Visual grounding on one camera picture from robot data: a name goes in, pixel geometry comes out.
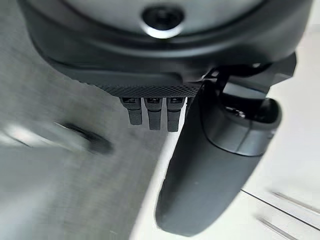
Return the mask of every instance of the gray carpet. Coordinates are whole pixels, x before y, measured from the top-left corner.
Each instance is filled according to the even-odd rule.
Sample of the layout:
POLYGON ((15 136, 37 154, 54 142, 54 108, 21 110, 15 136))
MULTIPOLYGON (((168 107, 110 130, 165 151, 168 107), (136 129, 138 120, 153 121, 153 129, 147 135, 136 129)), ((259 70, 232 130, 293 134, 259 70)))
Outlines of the gray carpet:
MULTIPOLYGON (((167 136, 164 122, 162 131, 149 131, 145 118, 143 127, 129 126, 116 97, 49 67, 34 50, 16 1, 0 0, 0 128, 35 121, 72 122, 110 140, 115 152, 57 153, 65 158, 61 171, 47 188, 39 214, 23 222, 26 233, 19 239, 127 240, 167 136)), ((7 239, 18 239, 15 226, 10 228, 7 239)))

